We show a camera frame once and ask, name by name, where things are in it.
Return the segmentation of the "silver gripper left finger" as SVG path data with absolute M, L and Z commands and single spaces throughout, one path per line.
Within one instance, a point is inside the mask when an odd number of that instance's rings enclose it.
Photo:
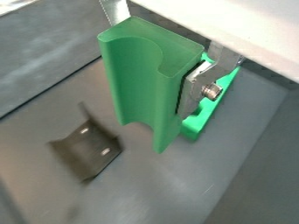
M 110 25 L 117 25 L 130 17 L 126 0 L 98 0 L 98 2 Z

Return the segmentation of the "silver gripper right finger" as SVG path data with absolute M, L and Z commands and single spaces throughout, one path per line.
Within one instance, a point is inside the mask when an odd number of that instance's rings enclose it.
M 245 59 L 241 54 L 215 41 L 209 42 L 208 56 L 213 62 L 204 61 L 183 79 L 176 109 L 181 119 L 195 111 L 203 98 L 216 101 L 223 92 L 223 87 L 216 84 L 216 80 L 228 75 Z

